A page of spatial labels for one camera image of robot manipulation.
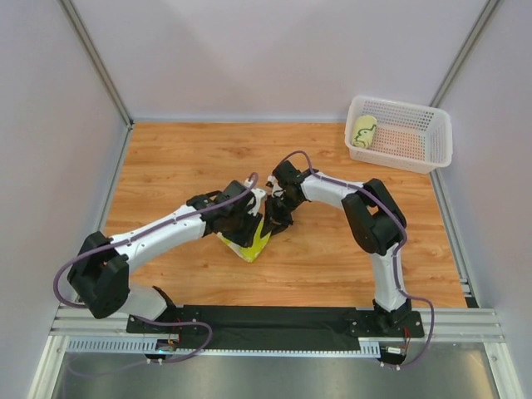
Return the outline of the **yellow green towel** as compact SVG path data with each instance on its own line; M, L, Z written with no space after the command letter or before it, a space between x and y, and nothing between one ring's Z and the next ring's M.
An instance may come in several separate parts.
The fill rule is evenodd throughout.
M270 240L271 233L267 233L264 236L261 235L264 226L264 217L261 217L259 224L257 225L253 236L252 242L249 247L242 247L236 244L234 241L223 236L221 233L217 233L216 236L228 246L237 256L247 263L252 263L261 254Z

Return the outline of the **green patterned towel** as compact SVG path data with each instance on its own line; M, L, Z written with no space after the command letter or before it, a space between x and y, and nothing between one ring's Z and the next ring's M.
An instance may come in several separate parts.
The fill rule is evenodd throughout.
M368 149L372 144L377 129L377 119L374 116L359 116L353 124L350 143L352 146Z

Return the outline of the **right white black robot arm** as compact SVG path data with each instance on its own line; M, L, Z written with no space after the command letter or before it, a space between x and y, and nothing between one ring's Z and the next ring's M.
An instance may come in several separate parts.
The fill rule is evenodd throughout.
M359 247L370 254L376 285L373 307L381 328L391 328L411 311L401 291L401 242L406 218L378 179L355 183L334 179L315 169L298 170L285 160L268 177L262 235L279 234L293 225L292 212L304 202L342 210Z

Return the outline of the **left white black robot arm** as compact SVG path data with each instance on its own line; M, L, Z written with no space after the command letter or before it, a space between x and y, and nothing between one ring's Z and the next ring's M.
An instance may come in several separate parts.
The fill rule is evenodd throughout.
M127 313L153 323L172 323L177 307L158 287L137 286L130 275L152 259L209 234L248 248L262 221L266 198L251 181L232 181L222 191L196 195L173 213L146 226L106 237L86 237L67 275L83 306L96 319Z

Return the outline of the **black cloth strip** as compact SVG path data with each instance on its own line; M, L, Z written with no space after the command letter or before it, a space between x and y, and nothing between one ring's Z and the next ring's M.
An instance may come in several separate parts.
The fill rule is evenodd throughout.
M209 324L208 349L280 351L356 351L352 309L185 305L180 321Z

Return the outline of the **white perforated plastic basket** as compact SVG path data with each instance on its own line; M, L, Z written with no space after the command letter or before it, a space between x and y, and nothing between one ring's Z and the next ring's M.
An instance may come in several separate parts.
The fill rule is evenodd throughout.
M364 115L377 119L377 129L368 149L350 143L354 121ZM429 174L451 164L451 118L438 108L355 96L348 108L344 144L353 160Z

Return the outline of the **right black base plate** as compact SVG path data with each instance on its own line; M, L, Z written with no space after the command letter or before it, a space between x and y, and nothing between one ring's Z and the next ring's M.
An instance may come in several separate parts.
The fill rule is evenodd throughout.
M398 316L385 315L376 310L355 309L347 317L350 334L354 337L404 338L425 337L425 327L417 311L409 311Z

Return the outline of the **aluminium front rail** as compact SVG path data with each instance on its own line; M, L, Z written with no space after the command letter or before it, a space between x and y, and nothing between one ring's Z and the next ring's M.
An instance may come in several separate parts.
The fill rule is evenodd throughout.
M53 319L51 336L126 337L127 316L116 313L97 320L89 310L61 305ZM489 308L438 308L434 342L497 342L505 336L495 310Z

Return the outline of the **left aluminium frame post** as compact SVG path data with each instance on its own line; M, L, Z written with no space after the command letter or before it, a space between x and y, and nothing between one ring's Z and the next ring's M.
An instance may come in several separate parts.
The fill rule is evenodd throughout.
M66 19L71 24L71 27L76 34L80 44L84 48L85 53L87 54L89 61L91 62L93 68L96 71L102 85L106 89L107 94L111 98L111 101L119 113L121 119L126 124L128 128L131 128L134 125L134 119L131 116L125 102L123 101L119 91L114 84L110 73L108 72L105 63L103 62L100 53L98 52L95 43L91 38L86 24L81 17L80 12L78 11L75 3L71 0L58 0L62 11L65 13Z

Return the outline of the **aluminium frame post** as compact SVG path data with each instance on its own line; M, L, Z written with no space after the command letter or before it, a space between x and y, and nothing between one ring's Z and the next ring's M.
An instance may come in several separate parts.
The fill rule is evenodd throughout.
M467 33L465 40L462 42L459 51L456 53L446 74L444 75L436 93L431 99L430 106L439 108L444 101L447 93L452 88L456 78L459 76L462 67L466 64L471 53L474 51L477 42L482 37L484 31L490 24L492 18L504 2L502 0L485 1L478 17Z
M111 98L111 101L119 113L121 119L126 124L128 128L131 128L134 125L134 119L131 116L125 102L123 101L119 91L114 84L110 73L108 72L105 63L103 62L100 53L98 52L95 43L91 38L86 24L81 17L80 12L78 11L75 3L71 0L58 0L62 11L65 13L66 19L71 24L71 27L76 34L80 44L84 48L85 53L87 54L89 61L91 62L93 68L96 71L102 85L106 89L107 94Z

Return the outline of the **right aluminium frame post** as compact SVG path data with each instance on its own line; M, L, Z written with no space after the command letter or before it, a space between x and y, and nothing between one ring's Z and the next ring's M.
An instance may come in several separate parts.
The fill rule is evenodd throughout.
M447 93L452 88L456 78L459 76L462 67L466 64L471 53L474 51L477 42L482 37L484 31L490 24L492 18L504 2L502 0L485 1L478 17L467 33L465 40L462 42L459 51L456 53L446 74L444 75L436 93L431 99L430 106L439 108L444 101Z

